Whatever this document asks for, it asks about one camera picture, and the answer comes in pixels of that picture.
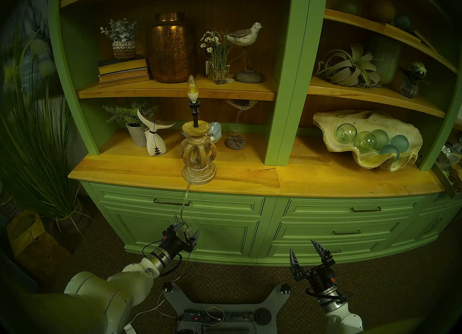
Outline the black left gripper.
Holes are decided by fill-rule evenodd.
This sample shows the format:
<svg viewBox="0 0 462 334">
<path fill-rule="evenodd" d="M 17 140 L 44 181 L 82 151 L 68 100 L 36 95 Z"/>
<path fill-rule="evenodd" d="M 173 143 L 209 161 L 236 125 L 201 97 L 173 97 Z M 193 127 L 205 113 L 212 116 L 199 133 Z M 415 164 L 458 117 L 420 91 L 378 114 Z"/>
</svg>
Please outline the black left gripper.
<svg viewBox="0 0 462 334">
<path fill-rule="evenodd" d="M 191 253 L 197 244 L 200 230 L 197 229 L 190 237 L 189 242 L 183 242 L 177 235 L 181 231 L 185 222 L 178 222 L 169 226 L 162 232 L 161 248 L 169 255 L 176 256 L 181 251 Z"/>
</svg>

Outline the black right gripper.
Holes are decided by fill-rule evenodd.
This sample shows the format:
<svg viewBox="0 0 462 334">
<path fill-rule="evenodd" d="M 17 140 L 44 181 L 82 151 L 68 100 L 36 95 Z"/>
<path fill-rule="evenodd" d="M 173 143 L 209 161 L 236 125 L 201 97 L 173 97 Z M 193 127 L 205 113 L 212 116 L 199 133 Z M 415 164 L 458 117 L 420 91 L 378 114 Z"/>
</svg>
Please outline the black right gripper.
<svg viewBox="0 0 462 334">
<path fill-rule="evenodd" d="M 335 264 L 332 254 L 317 241 L 311 243 L 321 258 L 321 265 L 303 270 L 292 248 L 289 250 L 290 270 L 295 281 L 308 280 L 311 285 L 305 290 L 311 297 L 338 297 L 337 283 L 331 266 Z"/>
</svg>

